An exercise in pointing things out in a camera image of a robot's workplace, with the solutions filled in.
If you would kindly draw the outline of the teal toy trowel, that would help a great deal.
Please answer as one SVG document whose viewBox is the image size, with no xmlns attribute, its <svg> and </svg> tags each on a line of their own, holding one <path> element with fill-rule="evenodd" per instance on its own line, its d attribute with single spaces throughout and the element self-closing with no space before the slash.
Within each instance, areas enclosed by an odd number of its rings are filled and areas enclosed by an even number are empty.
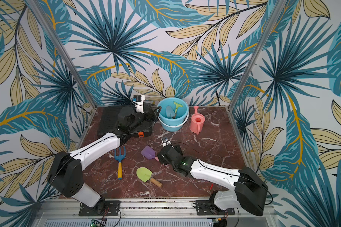
<svg viewBox="0 0 341 227">
<path fill-rule="evenodd" d="M 173 115 L 174 115 L 173 108 L 171 106 L 167 106 L 166 107 L 166 117 L 171 119 L 173 117 Z"/>
</svg>

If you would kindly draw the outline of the light blue plastic bucket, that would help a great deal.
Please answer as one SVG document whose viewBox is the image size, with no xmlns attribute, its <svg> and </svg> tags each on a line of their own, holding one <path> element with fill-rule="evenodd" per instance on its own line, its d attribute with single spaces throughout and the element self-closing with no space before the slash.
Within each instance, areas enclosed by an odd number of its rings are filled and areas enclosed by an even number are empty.
<svg viewBox="0 0 341 227">
<path fill-rule="evenodd" d="M 161 108 L 159 121 L 167 131 L 178 131 L 189 118 L 189 106 L 182 99 L 166 98 L 160 101 L 157 106 Z"/>
</svg>

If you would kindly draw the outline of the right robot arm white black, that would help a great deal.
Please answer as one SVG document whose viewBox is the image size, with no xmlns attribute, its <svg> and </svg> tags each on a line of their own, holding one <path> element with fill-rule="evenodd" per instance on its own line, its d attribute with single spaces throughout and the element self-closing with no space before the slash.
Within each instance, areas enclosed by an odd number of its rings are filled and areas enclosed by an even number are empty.
<svg viewBox="0 0 341 227">
<path fill-rule="evenodd" d="M 179 145 L 168 144 L 157 153 L 161 164 L 170 165 L 184 177 L 212 182 L 227 189 L 214 191 L 209 206 L 221 211 L 242 208 L 255 216 L 262 216 L 268 187 L 249 167 L 228 169 L 215 166 L 200 159 L 183 156 Z"/>
</svg>

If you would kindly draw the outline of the pink toy watering can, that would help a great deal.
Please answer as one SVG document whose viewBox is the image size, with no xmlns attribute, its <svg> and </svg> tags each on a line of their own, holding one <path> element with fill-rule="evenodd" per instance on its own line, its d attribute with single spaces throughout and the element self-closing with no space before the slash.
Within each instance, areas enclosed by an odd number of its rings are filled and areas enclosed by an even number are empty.
<svg viewBox="0 0 341 227">
<path fill-rule="evenodd" d="M 191 116 L 191 123 L 190 123 L 190 130 L 199 135 L 199 133 L 203 129 L 203 125 L 205 122 L 205 117 L 204 115 L 200 114 L 198 112 L 198 106 L 194 106 L 194 114 Z"/>
</svg>

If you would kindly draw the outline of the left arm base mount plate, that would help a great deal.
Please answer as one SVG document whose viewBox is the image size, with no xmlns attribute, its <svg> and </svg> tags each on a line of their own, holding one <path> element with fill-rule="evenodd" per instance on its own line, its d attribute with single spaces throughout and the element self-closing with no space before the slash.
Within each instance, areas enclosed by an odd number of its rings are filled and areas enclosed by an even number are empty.
<svg viewBox="0 0 341 227">
<path fill-rule="evenodd" d="M 89 207 L 84 203 L 80 204 L 80 217 L 105 216 L 114 217 L 119 214 L 121 201 L 100 200 L 94 207 Z"/>
</svg>

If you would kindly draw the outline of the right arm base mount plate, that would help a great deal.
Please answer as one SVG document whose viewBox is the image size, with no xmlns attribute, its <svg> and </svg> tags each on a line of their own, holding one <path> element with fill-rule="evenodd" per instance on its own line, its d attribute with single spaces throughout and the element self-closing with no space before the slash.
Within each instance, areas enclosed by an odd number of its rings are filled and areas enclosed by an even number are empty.
<svg viewBox="0 0 341 227">
<path fill-rule="evenodd" d="M 208 200 L 196 200 L 192 204 L 193 208 L 196 209 L 198 216 L 228 216 L 234 215 L 235 209 L 229 208 L 227 210 L 221 210 L 220 208 L 216 207 L 209 203 Z"/>
</svg>

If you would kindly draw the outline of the green toy rake wooden handle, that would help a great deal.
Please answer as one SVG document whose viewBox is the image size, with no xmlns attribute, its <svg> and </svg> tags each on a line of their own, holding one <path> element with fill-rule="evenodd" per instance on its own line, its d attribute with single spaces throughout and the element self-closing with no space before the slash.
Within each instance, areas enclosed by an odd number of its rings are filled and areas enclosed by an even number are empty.
<svg viewBox="0 0 341 227">
<path fill-rule="evenodd" d="M 179 103 L 177 103 L 177 102 L 173 102 L 174 103 L 174 105 L 175 105 L 175 110 L 174 110 L 174 115 L 173 115 L 173 119 L 175 119 L 176 118 L 176 116 L 177 116 L 177 111 L 178 111 L 178 109 L 180 108 L 180 107 L 183 107 L 183 105 L 182 104 L 179 104 Z"/>
</svg>

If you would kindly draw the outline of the purple toy scoop pink handle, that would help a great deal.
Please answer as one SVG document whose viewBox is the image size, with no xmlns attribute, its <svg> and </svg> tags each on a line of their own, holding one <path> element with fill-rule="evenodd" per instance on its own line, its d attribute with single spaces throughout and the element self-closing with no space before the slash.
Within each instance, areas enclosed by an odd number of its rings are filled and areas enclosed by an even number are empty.
<svg viewBox="0 0 341 227">
<path fill-rule="evenodd" d="M 155 151 L 150 146 L 145 146 L 144 149 L 141 151 L 141 154 L 147 159 L 155 159 L 159 161 Z"/>
</svg>

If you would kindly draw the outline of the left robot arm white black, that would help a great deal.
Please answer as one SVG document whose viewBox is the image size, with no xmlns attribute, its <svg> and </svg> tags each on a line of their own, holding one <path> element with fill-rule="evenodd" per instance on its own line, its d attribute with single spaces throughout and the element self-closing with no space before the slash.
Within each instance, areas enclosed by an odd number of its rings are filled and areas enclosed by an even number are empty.
<svg viewBox="0 0 341 227">
<path fill-rule="evenodd" d="M 83 171 L 107 152 L 117 149 L 132 137 L 149 137 L 161 107 L 150 104 L 106 107 L 100 120 L 99 139 L 78 150 L 55 155 L 47 182 L 60 194 L 79 201 L 85 208 L 100 214 L 105 208 L 102 195 L 89 187 L 83 180 Z"/>
</svg>

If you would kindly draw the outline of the green toy shovel wooden handle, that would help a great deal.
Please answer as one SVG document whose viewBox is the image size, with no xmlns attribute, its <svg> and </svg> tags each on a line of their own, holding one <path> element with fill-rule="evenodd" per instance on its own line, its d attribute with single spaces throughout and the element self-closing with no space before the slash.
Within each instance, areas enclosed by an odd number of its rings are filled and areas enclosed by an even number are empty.
<svg viewBox="0 0 341 227">
<path fill-rule="evenodd" d="M 143 181 L 144 183 L 147 181 L 150 181 L 151 183 L 155 184 L 158 187 L 162 187 L 163 184 L 160 183 L 159 181 L 155 180 L 154 178 L 152 178 L 152 171 L 149 170 L 146 167 L 140 167 L 136 170 L 136 175 L 137 177 Z"/>
</svg>

